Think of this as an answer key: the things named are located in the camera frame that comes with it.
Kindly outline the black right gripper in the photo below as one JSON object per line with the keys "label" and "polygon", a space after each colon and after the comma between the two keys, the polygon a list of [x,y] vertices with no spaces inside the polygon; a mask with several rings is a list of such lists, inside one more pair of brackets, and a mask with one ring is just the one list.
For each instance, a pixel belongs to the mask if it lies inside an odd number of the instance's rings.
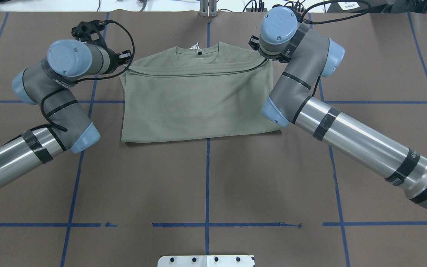
{"label": "black right gripper", "polygon": [[259,52],[261,56],[263,56],[265,59],[271,60],[271,61],[278,61],[280,63],[289,63],[291,60],[290,56],[285,56],[282,53],[278,53],[275,55],[266,54],[264,52]]}

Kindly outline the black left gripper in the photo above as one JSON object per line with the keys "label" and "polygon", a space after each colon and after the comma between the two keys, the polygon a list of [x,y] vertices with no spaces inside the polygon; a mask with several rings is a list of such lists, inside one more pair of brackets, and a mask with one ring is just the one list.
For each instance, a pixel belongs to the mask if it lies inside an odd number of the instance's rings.
{"label": "black left gripper", "polygon": [[131,50],[122,51],[122,53],[116,53],[113,50],[108,50],[109,55],[109,67],[107,74],[113,73],[120,65],[129,62],[132,59]]}

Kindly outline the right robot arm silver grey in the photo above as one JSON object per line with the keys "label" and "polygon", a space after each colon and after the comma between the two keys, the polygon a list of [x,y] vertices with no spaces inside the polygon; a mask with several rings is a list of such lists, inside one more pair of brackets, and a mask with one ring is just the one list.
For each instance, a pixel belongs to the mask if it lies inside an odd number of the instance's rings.
{"label": "right robot arm silver grey", "polygon": [[285,6],[269,10],[250,46],[287,66],[261,109],[281,127],[294,124],[374,171],[427,209],[427,157],[315,98],[310,90],[342,62],[344,48],[301,22]]}

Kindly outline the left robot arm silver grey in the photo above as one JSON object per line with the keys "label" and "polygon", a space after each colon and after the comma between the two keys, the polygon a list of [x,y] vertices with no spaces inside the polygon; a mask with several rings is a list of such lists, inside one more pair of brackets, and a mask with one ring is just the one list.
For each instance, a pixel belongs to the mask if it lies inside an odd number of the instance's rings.
{"label": "left robot arm silver grey", "polygon": [[12,81],[14,93],[37,105],[46,123],[0,147],[0,189],[64,151],[77,154],[97,143],[100,133],[71,88],[89,76],[113,78],[113,71],[133,57],[134,49],[115,53],[103,39],[58,40],[39,63],[19,73]]}

